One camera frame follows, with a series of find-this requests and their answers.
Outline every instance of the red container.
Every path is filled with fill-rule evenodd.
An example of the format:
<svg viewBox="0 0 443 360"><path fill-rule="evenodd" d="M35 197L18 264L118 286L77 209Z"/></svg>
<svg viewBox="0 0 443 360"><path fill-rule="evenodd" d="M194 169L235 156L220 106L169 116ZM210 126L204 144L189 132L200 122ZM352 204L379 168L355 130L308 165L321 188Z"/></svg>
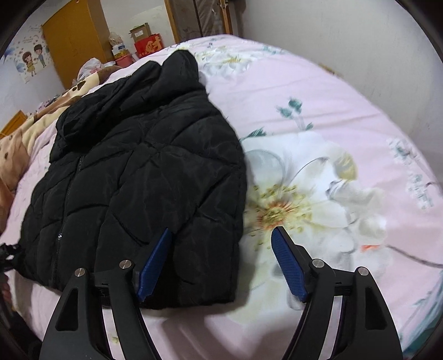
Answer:
<svg viewBox="0 0 443 360"><path fill-rule="evenodd" d="M128 67L129 65L132 65L135 63L134 58L131 54L122 56L121 58L118 58L115 60L115 64L121 67Z"/></svg>
<svg viewBox="0 0 443 360"><path fill-rule="evenodd" d="M153 34L147 38L141 39L134 43L134 45L139 58L144 58L145 56L163 49L163 41L160 34Z"/></svg>

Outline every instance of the bed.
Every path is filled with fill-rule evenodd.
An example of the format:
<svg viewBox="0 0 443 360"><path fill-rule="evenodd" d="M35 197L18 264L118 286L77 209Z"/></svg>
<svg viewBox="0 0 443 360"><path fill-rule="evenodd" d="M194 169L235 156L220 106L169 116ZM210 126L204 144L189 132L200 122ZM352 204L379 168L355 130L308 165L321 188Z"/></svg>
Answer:
<svg viewBox="0 0 443 360"><path fill-rule="evenodd" d="M369 268L405 358L424 343L443 303L443 195L426 160L378 108L341 79L285 50L219 35L163 49L112 74L128 76L177 49L197 59L210 100L239 137L249 188L237 299L191 309L142 310L164 359L281 359L303 311L270 249L283 225L330 266ZM37 139L0 243L16 243L32 190L49 167L55 123ZM43 339L59 294L8 274L14 306ZM321 359L337 332L335 299ZM112 311L111 351L123 359Z"/></svg>

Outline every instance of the cartoon boy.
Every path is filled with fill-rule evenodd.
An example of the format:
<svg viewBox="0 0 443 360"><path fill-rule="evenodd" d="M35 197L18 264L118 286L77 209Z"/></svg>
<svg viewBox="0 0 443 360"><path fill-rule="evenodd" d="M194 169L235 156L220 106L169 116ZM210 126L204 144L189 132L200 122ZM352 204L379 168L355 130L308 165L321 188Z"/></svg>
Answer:
<svg viewBox="0 0 443 360"><path fill-rule="evenodd" d="M34 51L37 54L37 56L38 56L40 62L42 63L43 67L45 67L46 64L45 64L45 59L43 58L43 47L42 47L42 45L40 45L40 44L35 45L34 46Z"/></svg>
<svg viewBox="0 0 443 360"><path fill-rule="evenodd" d="M23 54L22 59L26 64L28 73L31 73L31 76L34 76L36 72L35 72L34 62L32 61L32 54L29 51L27 51Z"/></svg>

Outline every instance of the cartoon girl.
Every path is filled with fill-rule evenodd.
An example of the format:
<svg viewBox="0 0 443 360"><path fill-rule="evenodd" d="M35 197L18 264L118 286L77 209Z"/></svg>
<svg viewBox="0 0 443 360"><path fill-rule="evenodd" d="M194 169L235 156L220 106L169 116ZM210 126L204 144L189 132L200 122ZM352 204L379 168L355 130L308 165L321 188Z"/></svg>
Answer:
<svg viewBox="0 0 443 360"><path fill-rule="evenodd" d="M27 51L23 54L22 59L27 66L28 73L31 73L31 76L34 76L36 72L35 72L34 62L32 61L32 54L29 51Z"/></svg>

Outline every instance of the silver pin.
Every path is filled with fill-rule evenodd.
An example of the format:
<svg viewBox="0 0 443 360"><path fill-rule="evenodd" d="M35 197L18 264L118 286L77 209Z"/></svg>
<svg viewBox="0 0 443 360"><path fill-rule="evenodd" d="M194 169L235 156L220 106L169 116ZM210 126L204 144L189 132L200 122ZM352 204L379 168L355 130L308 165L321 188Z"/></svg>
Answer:
<svg viewBox="0 0 443 360"><path fill-rule="evenodd" d="M83 276L84 274L86 274L86 270L83 269L82 267L74 271L74 275L77 276L78 278Z"/></svg>
<svg viewBox="0 0 443 360"><path fill-rule="evenodd" d="M361 276L368 276L368 275L369 275L369 270L366 269L365 267L359 267L359 268L358 268L358 273L359 273Z"/></svg>
<svg viewBox="0 0 443 360"><path fill-rule="evenodd" d="M123 261L120 261L120 264L119 264L119 266L120 266L121 269L127 269L127 268L129 268L131 265L132 265L131 260L123 260Z"/></svg>
<svg viewBox="0 0 443 360"><path fill-rule="evenodd" d="M312 265L314 265L317 268L321 268L321 267L325 266L325 263L323 262L323 260L314 259L314 260L312 260Z"/></svg>

